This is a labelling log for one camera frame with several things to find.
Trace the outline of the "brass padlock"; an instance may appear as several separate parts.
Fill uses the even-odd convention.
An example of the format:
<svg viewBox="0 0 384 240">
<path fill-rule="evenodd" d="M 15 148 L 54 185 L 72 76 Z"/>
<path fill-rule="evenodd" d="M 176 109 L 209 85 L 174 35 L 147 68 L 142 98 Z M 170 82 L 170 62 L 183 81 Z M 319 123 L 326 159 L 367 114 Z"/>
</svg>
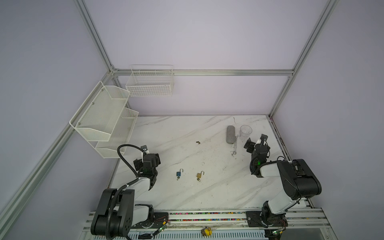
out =
<svg viewBox="0 0 384 240">
<path fill-rule="evenodd" d="M 201 171 L 200 173 L 197 173 L 197 178 L 202 178 L 202 176 L 205 174 L 204 171 Z"/>
</svg>

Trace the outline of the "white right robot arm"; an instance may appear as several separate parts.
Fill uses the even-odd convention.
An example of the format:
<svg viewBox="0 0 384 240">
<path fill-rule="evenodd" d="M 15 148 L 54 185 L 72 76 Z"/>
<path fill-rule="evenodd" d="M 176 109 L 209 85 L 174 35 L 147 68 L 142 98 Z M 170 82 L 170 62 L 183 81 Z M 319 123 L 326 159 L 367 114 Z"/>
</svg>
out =
<svg viewBox="0 0 384 240">
<path fill-rule="evenodd" d="M 322 186 L 303 159 L 268 161 L 268 136 L 261 135 L 257 142 L 248 139 L 244 148 L 251 154 L 250 172 L 257 178 L 279 178 L 283 189 L 271 200 L 264 202 L 260 211 L 247 211 L 249 227 L 285 227 L 286 212 L 303 198 L 322 192 Z"/>
</svg>

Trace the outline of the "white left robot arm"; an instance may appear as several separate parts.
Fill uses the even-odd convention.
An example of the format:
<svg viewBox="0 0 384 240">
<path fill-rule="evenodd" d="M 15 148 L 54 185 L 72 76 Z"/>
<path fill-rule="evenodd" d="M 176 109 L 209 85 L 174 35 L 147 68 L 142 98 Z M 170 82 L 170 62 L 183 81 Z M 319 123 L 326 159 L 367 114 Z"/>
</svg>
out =
<svg viewBox="0 0 384 240">
<path fill-rule="evenodd" d="M 125 147 L 140 150 L 141 159 L 130 165 L 121 153 Z M 135 200 L 153 188 L 157 180 L 157 167 L 161 164 L 158 154 L 151 154 L 146 145 L 137 147 L 130 144 L 118 146 L 121 160 L 132 170 L 135 179 L 118 189 L 107 188 L 103 191 L 91 224 L 91 234 L 103 236 L 107 240 L 116 237 L 129 239 L 130 229 L 135 225 L 150 227 L 155 222 L 152 205 L 136 204 Z"/>
</svg>

